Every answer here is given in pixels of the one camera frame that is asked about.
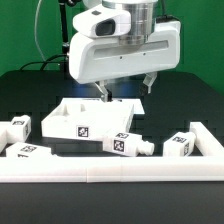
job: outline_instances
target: black table surface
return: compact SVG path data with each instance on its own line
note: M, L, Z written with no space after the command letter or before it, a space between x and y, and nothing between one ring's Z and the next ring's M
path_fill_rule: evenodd
M139 98L142 78L120 79L108 88L113 97ZM27 142L51 146L63 156L108 155L100 143L41 137L41 120L63 97L99 96L95 87L60 72L11 71L0 77L0 121L27 114L32 120ZM224 97L195 75L162 72L152 93L140 98L145 115L134 116L130 132L155 143L156 156L162 143L188 131L191 121L201 121L224 144ZM221 224L223 204L223 182L0 184L1 223Z

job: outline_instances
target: white robot housing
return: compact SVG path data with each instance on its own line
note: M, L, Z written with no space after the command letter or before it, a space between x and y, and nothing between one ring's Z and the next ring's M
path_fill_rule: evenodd
M102 0L73 19L69 69L79 83L175 68L179 21L156 23L158 0Z

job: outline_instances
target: white cube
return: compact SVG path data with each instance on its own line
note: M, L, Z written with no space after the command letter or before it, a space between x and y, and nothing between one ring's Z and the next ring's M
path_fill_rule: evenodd
M195 134L178 132L163 144L163 156L188 156L193 152Z
M14 117L7 126L7 141L10 144L25 142L31 132L31 119L27 115Z

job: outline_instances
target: open white box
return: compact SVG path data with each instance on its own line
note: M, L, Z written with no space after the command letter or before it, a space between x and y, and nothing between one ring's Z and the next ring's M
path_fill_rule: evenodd
M134 113L144 114L141 102L64 98L42 122L42 136L102 141L109 130L129 132Z

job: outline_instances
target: green background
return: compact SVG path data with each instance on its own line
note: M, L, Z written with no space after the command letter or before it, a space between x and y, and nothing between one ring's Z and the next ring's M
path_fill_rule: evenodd
M19 69L28 62L42 60L34 40L37 4L38 0L0 2L0 75ZM167 13L182 21L181 60L175 70L196 74L224 95L224 1L167 0L166 5ZM69 38L74 33L72 17L82 10L82 3L75 8L67 7ZM61 53L57 0L42 2L38 40L46 58Z

